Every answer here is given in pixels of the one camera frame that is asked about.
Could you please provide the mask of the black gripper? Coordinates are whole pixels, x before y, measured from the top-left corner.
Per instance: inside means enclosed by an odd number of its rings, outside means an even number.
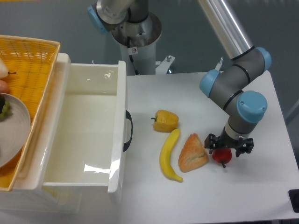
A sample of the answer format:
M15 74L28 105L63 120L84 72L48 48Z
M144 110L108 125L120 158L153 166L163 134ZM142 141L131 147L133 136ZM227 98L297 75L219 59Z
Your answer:
M226 134L217 137L210 133L204 141L204 146L208 149L209 154L212 154L216 149L234 148L235 156L238 158L241 154L251 153L254 147L254 140L253 138L243 139L242 136L238 136L237 139L233 139Z

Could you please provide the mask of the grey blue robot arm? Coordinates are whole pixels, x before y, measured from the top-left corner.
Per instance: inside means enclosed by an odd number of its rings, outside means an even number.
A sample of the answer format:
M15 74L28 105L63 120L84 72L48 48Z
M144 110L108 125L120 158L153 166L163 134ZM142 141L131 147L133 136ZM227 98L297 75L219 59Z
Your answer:
M268 70L271 56L253 45L226 1L201 0L199 5L232 61L225 71L210 70L199 84L229 116L221 135L209 134L205 147L211 153L227 147L234 149L236 156L249 154L254 146L249 135L263 118L267 101L261 93L244 88ZM155 44L162 25L149 12L146 0L99 0L87 12L101 34L112 33L129 75L157 74Z

